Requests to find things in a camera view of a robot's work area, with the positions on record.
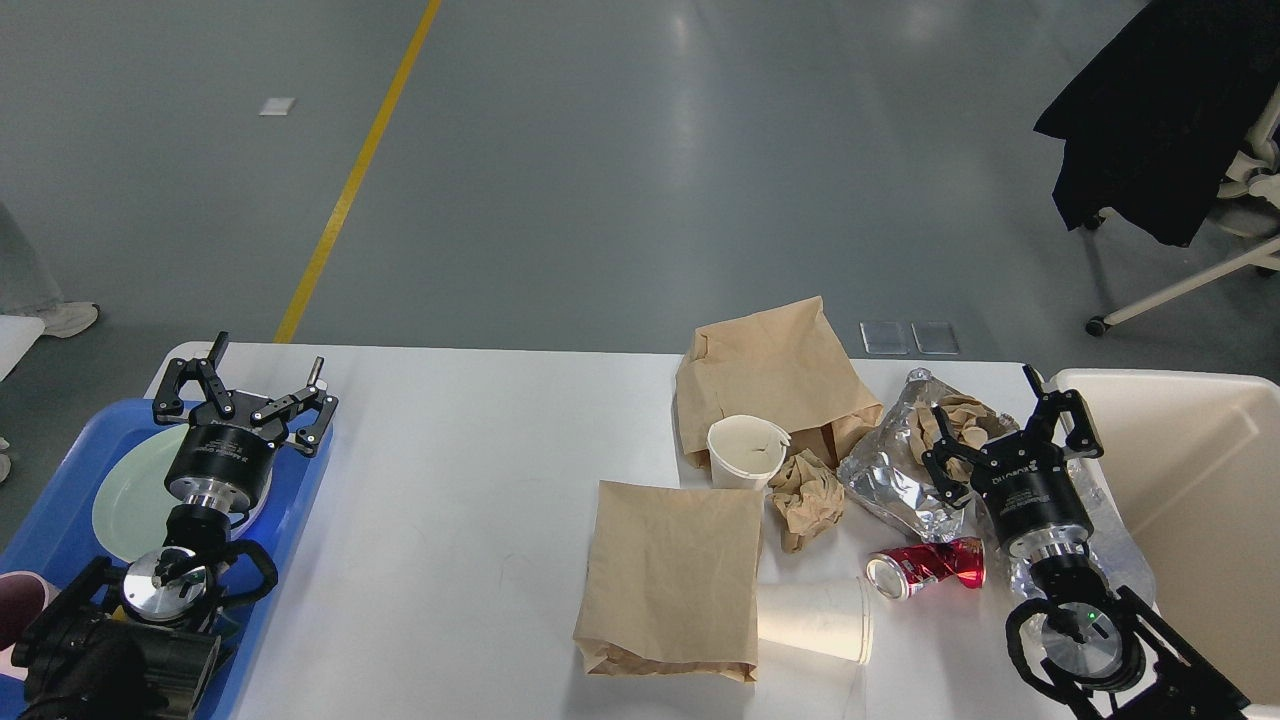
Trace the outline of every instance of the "white sneaker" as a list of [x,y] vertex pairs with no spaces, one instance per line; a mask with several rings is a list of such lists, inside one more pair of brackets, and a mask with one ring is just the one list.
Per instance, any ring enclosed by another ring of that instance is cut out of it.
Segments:
[[63,302],[44,313],[37,313],[36,316],[45,322],[44,334],[68,338],[84,332],[97,322],[97,305],[93,302]]

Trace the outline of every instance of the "crushed soda can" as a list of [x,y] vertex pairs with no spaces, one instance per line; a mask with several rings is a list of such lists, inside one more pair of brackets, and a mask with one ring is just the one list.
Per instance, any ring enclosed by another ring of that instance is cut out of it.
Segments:
[[966,588],[982,587],[986,569],[979,538],[895,547],[867,559],[867,579],[890,600],[906,600],[952,575]]

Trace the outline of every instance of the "gray pants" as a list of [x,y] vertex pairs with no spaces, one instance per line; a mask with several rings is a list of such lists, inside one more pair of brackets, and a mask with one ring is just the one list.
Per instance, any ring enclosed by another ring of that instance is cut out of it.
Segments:
[[33,315],[63,301],[63,291],[0,202],[0,315]]

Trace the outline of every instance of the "yellow floor line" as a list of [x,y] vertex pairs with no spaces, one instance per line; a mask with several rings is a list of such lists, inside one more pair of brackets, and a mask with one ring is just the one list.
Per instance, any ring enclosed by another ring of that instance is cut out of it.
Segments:
[[342,225],[347,222],[351,204],[356,201],[360,183],[365,181],[369,164],[372,163],[374,154],[378,152],[378,143],[383,140],[387,123],[390,122],[392,113],[396,111],[396,104],[399,102],[404,82],[408,81],[408,73],[413,69],[413,61],[417,60],[417,54],[422,49],[422,42],[426,40],[426,33],[431,29],[431,23],[435,22],[435,13],[439,9],[440,0],[431,0],[422,13],[422,19],[417,23],[417,29],[413,31],[413,38],[410,40],[408,49],[401,58],[396,77],[392,78],[392,86],[387,88],[387,96],[383,97],[383,106],[378,109],[378,117],[374,118],[374,124],[369,128],[365,145],[361,146],[360,155],[356,156],[356,165],[347,176],[347,184],[342,187],[342,195],[338,196],[329,222],[325,224],[324,232],[320,233],[320,242],[316,243],[307,269],[302,272],[302,279],[298,282],[297,290],[293,291],[293,300],[289,301],[289,307],[284,311],[284,318],[280,319],[280,327],[275,329],[275,342],[292,342],[293,333],[298,331],[298,323],[302,322],[302,314],[307,310],[307,302],[311,301],[311,293],[315,292],[320,273],[324,272],[325,263],[329,261],[334,243],[338,242],[338,233],[342,232]]

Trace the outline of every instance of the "chair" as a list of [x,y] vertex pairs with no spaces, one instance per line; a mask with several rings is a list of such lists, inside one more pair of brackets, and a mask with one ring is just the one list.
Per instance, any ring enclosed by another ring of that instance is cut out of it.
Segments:
[[[1276,87],[1262,117],[1245,135],[1244,145],[1248,152],[1235,154],[1235,160],[1226,170],[1226,179],[1219,186],[1217,200],[1208,213],[1208,219],[1224,231],[1258,241],[1260,245],[1132,305],[1106,315],[1094,315],[1084,324],[1085,332],[1101,337],[1125,320],[1245,265],[1253,265],[1263,277],[1280,272],[1280,149],[1275,141],[1277,126],[1280,126],[1280,87]],[[1098,217],[1085,225],[1096,229],[1102,219]]]

